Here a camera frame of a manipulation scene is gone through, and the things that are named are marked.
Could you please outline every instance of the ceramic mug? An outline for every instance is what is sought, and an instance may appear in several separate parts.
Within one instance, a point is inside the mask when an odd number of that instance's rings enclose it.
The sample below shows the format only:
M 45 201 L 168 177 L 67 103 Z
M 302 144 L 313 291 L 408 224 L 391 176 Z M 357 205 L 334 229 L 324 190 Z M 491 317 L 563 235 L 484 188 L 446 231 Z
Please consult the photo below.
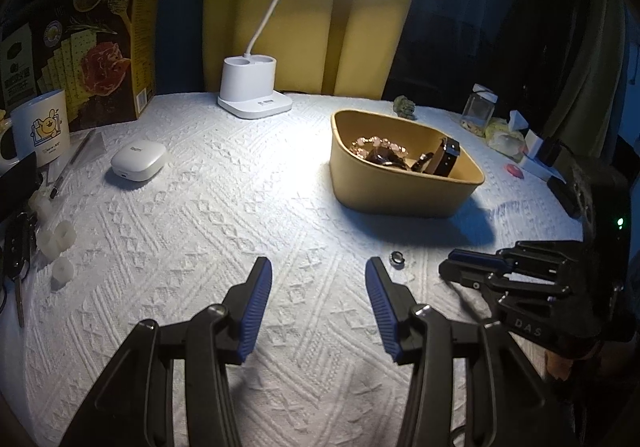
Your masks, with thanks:
M 9 129 L 14 133 L 17 156 L 0 156 L 0 174 L 34 151 L 38 167 L 55 160 L 70 144 L 65 90 L 40 95 L 15 108 L 10 119 L 0 122 L 0 139 Z

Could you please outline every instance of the food packaging box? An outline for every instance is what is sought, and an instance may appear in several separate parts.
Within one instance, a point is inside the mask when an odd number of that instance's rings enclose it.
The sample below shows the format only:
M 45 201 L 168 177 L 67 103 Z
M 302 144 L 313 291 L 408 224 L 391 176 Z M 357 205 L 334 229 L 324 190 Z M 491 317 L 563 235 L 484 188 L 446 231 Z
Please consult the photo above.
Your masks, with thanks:
M 404 147 L 412 166 L 422 153 L 436 150 L 448 135 L 398 117 L 341 110 L 331 117 L 329 167 L 335 197 L 343 205 L 370 214 L 449 218 L 484 183 L 484 173 L 464 149 L 449 177 L 392 169 L 358 158 L 349 151 L 360 137 L 378 136 Z
M 36 0 L 2 30 L 9 113 L 63 89 L 71 131 L 136 120 L 156 90 L 158 0 Z

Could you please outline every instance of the white silicone cap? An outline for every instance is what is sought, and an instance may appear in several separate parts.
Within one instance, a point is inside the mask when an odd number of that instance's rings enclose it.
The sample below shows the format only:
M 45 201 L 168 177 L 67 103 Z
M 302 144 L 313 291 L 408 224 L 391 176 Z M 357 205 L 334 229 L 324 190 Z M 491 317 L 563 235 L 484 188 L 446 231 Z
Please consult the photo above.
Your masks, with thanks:
M 60 247 L 60 252 L 64 252 L 68 250 L 71 245 L 76 242 L 76 230 L 70 221 L 61 221 L 58 223 L 56 230 L 53 232 L 53 235 L 56 237 L 56 241 L 58 242 L 58 246 Z
M 474 84 L 474 93 L 480 95 L 483 99 L 495 104 L 498 101 L 498 95 L 493 93 L 489 88 L 481 84 Z
M 53 279 L 62 286 L 74 278 L 74 266 L 66 257 L 59 257 L 53 264 Z
M 41 229 L 36 235 L 36 243 L 42 255 L 47 258 L 50 263 L 58 258 L 60 255 L 60 247 L 58 241 L 53 237 L 53 233 L 50 231 Z
M 39 191 L 29 198 L 29 207 L 38 214 L 38 222 L 41 224 L 49 221 L 53 215 L 51 200 Z

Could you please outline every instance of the ring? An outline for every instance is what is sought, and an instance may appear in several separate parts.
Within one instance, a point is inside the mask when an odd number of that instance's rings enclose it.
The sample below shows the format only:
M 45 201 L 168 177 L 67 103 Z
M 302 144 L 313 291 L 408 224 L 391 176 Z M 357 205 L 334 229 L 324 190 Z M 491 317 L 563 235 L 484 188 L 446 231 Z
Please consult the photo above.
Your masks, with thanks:
M 391 255 L 389 256 L 389 261 L 391 261 L 391 264 L 395 267 L 403 267 L 404 255 L 402 255 L 402 252 L 394 250 L 394 252 L 391 252 Z

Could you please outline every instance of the cracker box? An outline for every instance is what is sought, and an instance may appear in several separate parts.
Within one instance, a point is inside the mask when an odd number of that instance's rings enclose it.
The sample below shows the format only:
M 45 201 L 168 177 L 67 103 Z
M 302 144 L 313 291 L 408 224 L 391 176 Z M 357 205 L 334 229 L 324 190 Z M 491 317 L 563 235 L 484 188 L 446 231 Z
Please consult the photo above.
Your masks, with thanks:
M 37 0 L 26 7 L 2 31 L 5 109 L 63 89 L 71 131 L 136 120 L 156 90 L 157 6 Z

